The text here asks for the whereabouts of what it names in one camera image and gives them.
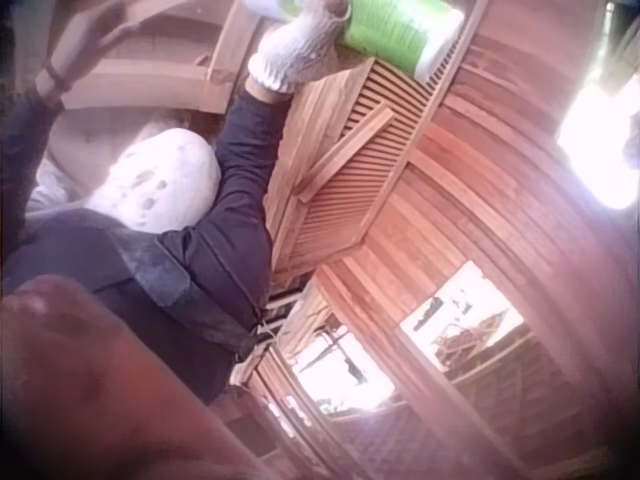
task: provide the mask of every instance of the green container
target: green container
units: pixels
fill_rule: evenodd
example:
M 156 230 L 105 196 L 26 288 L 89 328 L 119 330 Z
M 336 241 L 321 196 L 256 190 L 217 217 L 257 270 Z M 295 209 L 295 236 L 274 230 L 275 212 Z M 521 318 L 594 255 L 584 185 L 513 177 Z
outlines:
M 261 15 L 291 21 L 296 0 L 244 0 Z M 351 0 L 343 43 L 425 83 L 456 41 L 464 14 L 441 0 Z

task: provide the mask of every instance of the louvered wooden panel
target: louvered wooden panel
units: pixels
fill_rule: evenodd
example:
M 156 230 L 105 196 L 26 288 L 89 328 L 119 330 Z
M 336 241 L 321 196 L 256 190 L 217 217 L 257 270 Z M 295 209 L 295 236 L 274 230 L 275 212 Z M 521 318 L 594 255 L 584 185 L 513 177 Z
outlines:
M 484 2 L 481 4 L 482 8 L 467 12 L 466 28 L 425 85 L 384 62 L 372 63 L 339 140 L 382 103 L 393 118 L 308 203 L 292 199 L 286 238 L 277 242 L 276 277 L 311 271 L 361 243 L 405 168 L 419 131 L 430 121 L 453 79 L 484 9 Z

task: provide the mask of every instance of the white glove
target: white glove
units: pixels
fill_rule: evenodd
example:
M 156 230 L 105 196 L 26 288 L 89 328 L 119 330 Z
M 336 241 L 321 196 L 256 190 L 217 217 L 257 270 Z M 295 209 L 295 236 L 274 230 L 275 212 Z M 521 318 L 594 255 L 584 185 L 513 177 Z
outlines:
M 351 6 L 339 18 L 329 13 L 326 3 L 306 0 L 296 20 L 262 39 L 248 65 L 260 85 L 274 92 L 293 93 L 300 84 L 348 68 L 346 55 L 335 42 L 351 16 Z

